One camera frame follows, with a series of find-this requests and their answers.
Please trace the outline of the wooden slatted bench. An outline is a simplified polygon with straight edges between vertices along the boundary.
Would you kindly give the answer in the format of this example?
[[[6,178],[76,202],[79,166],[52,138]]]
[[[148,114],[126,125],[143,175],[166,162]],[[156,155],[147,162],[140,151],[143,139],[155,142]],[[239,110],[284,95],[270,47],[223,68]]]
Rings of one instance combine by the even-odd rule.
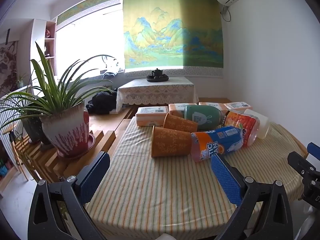
[[[30,143],[28,136],[14,143],[13,148],[35,181],[58,182],[93,163],[99,152],[112,155],[137,109],[127,106],[118,114],[81,114],[67,126],[68,132],[72,128],[81,129],[76,132],[78,139],[73,139],[71,134],[67,137],[59,134],[58,142],[48,150],[43,150],[39,142]]]

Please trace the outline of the black tea set tray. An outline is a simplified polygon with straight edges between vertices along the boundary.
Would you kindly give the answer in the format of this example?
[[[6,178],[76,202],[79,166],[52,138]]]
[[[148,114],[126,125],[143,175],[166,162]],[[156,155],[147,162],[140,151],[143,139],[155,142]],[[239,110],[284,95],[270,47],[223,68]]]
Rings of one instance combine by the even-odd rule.
[[[163,70],[156,69],[151,72],[151,75],[146,77],[148,82],[166,82],[169,80],[169,77],[163,73]]]

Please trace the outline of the orange patterned cup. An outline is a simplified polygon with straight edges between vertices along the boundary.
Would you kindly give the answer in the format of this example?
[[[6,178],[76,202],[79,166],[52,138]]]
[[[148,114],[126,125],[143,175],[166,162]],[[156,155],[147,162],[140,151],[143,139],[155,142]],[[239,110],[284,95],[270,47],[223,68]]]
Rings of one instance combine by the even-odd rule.
[[[152,130],[151,156],[175,157],[191,152],[191,133],[154,126]]]
[[[192,133],[197,131],[198,124],[191,120],[167,114],[164,119],[163,128]]]

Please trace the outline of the small dark potted plant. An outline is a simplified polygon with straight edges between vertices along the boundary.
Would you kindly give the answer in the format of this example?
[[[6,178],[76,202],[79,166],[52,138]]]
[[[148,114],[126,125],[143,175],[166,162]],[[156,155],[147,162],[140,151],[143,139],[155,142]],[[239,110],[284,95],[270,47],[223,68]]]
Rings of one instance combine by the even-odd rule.
[[[4,114],[4,121],[1,128],[8,128],[13,124],[21,124],[31,142],[42,142],[43,145],[49,146],[51,142],[46,137],[40,120],[40,111],[36,111],[37,104],[27,99],[11,97],[1,99],[1,115]]]

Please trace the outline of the orange tissue box left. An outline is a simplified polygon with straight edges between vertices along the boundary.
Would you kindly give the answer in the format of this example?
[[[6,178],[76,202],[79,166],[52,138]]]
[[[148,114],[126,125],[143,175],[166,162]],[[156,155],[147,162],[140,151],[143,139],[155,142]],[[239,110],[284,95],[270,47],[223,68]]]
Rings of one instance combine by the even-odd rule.
[[[167,106],[139,107],[136,113],[137,126],[163,126],[169,113]]]

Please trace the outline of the orange tissue box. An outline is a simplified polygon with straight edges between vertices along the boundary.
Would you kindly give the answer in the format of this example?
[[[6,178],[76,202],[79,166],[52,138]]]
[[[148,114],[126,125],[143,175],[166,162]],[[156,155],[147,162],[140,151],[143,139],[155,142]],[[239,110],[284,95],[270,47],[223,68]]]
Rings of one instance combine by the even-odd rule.
[[[139,107],[136,113],[137,126],[163,126],[169,113],[167,106]]]
[[[168,105],[169,114],[184,118],[184,112],[186,106],[194,106],[196,103],[170,103]]]
[[[218,103],[218,102],[199,102],[199,105],[212,106],[219,109],[222,113],[227,111],[233,111],[238,113],[244,113],[245,110],[252,110],[253,107],[245,102],[230,102],[230,103]]]

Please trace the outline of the orange patterned cup front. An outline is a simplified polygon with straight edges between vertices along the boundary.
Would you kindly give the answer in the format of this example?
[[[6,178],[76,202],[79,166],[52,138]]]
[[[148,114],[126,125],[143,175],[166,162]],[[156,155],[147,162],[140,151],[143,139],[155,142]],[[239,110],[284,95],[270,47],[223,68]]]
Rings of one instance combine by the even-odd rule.
[[[151,156],[175,157],[191,152],[191,133],[154,126],[152,130]]]

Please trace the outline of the white plastic cup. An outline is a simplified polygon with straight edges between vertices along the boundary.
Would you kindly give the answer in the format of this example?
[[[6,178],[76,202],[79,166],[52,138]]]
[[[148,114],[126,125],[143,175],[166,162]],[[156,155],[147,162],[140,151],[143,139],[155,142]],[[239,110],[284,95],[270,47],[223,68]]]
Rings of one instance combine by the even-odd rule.
[[[269,127],[270,127],[270,120],[268,117],[258,113],[258,112],[255,112],[251,109],[246,109],[244,111],[245,114],[249,114],[249,115],[252,115],[256,118],[259,119],[260,121],[260,124],[259,124],[259,128],[258,128],[258,135],[257,137],[259,139],[265,139],[266,136],[267,136],[267,133],[268,133],[268,130],[269,130]]]

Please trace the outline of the striped tablecloth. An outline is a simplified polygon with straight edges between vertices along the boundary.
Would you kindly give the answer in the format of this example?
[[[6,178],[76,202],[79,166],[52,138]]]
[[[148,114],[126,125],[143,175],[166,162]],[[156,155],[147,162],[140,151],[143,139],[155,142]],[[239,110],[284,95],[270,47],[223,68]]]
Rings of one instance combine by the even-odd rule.
[[[106,238],[176,239],[217,235],[235,210],[214,176],[210,161],[191,157],[152,158],[152,128],[132,119],[111,157],[110,168],[86,205]],[[243,176],[261,183],[281,180],[290,202],[302,179],[287,163],[290,152],[306,148],[282,126],[271,123],[265,139],[227,156]]]

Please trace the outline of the black bag on floor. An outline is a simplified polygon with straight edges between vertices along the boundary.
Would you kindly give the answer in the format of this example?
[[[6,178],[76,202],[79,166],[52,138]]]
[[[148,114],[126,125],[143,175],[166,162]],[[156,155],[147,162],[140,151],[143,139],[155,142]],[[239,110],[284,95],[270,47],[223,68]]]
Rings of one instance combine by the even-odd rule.
[[[105,115],[116,109],[117,92],[99,92],[86,105],[89,114]]]

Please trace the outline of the orange tissue box right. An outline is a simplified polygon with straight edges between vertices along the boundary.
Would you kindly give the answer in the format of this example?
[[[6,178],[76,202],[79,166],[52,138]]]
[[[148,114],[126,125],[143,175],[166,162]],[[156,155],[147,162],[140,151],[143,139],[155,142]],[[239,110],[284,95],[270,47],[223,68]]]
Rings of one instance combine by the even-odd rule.
[[[238,113],[244,113],[245,110],[252,110],[253,107],[245,102],[230,102],[230,103],[218,103],[218,102],[199,102],[199,105],[212,106],[219,109],[222,113],[227,111],[233,111]]]

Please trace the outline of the green rabbit cup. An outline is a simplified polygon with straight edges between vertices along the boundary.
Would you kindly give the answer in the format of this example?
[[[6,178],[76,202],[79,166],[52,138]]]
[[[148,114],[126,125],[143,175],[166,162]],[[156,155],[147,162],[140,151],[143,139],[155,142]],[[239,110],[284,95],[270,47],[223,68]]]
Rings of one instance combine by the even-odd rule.
[[[184,118],[196,122],[198,131],[210,131],[220,126],[223,113],[213,106],[187,105]]]

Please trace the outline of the white bookshelf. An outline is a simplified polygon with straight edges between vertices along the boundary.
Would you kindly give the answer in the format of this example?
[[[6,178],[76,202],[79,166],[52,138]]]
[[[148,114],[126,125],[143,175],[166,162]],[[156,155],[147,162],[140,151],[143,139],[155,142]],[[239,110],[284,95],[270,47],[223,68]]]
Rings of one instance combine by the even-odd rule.
[[[42,49],[42,52],[47,61],[50,62],[52,71],[56,75],[56,53],[55,53],[55,38],[56,38],[56,22],[45,20],[33,20],[30,43],[30,58],[35,59],[43,69],[39,52],[36,44]]]

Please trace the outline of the spider plant in red-white pot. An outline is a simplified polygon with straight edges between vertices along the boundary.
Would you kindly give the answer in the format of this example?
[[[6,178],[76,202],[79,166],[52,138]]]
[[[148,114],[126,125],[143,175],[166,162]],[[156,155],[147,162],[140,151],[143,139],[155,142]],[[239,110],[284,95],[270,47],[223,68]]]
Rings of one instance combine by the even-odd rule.
[[[98,80],[84,79],[84,73],[80,74],[80,69],[94,58],[90,57],[85,61],[76,60],[56,80],[50,62],[46,60],[42,49],[37,46],[37,51],[41,58],[40,64],[31,60],[33,65],[36,83],[26,90],[16,90],[7,94],[4,99],[18,97],[27,99],[37,104],[36,111],[40,111],[42,129],[52,145],[58,142],[60,135],[67,137],[72,135],[73,139],[78,139],[76,132],[80,128],[72,128],[67,131],[67,126],[73,124],[81,114],[87,113],[85,100],[99,92],[110,91],[108,87],[99,85]]]

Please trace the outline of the ink painting wall scroll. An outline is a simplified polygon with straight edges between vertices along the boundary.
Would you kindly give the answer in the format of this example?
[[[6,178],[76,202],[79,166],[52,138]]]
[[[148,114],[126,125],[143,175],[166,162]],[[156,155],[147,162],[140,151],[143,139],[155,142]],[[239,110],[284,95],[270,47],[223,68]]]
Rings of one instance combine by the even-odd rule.
[[[1,44],[0,91],[1,97],[17,89],[17,41]]]

